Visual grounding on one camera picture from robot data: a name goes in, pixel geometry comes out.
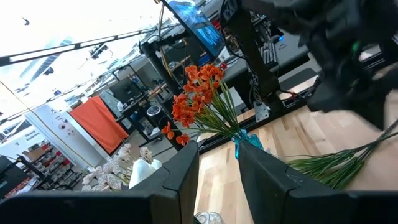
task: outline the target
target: metal bracket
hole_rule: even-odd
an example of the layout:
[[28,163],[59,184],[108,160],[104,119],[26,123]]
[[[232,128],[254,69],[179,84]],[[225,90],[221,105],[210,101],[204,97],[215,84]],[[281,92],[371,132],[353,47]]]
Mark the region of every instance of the metal bracket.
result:
[[264,103],[255,102],[254,111],[256,113],[256,122],[264,121],[269,117],[269,108]]

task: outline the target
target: orange curtain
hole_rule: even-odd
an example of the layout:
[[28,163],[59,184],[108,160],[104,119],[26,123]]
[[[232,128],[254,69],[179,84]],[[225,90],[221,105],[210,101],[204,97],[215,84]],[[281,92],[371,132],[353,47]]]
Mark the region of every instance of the orange curtain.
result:
[[99,96],[88,99],[69,113],[108,154],[128,137]]

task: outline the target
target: glass jar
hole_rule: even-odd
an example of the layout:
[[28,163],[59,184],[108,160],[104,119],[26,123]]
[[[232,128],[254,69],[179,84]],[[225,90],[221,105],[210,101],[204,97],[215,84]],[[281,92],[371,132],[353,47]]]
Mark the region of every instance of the glass jar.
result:
[[199,212],[195,215],[195,218],[201,224],[225,224],[221,215],[216,212]]

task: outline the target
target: flower bouquet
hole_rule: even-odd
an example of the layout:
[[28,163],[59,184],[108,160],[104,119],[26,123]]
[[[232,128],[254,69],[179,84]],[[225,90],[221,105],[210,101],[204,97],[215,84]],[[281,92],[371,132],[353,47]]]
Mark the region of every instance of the flower bouquet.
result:
[[[88,175],[83,178],[82,191],[119,191],[122,185],[129,186],[132,163],[135,158],[130,156],[130,144],[125,144],[114,157],[108,157],[107,163],[96,168],[89,167]],[[97,180],[94,186],[90,183],[92,180]]]
[[[222,81],[224,71],[207,64],[200,69],[191,65],[185,68],[185,72],[188,82],[183,86],[184,92],[174,96],[173,119],[181,122],[185,129],[231,138],[236,143],[237,158],[239,141],[249,141],[262,149],[256,135],[248,136],[247,132],[239,127],[231,93],[226,83]],[[169,139],[174,138],[170,123],[162,130],[162,133]],[[182,134],[175,140],[184,146],[189,139],[189,136]]]

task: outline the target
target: monitor screen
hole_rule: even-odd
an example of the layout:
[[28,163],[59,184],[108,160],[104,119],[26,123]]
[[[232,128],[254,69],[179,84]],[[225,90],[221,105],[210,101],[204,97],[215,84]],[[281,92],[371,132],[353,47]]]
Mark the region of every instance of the monitor screen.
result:
[[164,1],[181,24],[197,37],[210,56],[217,57],[224,47],[223,38],[195,3],[190,0]]

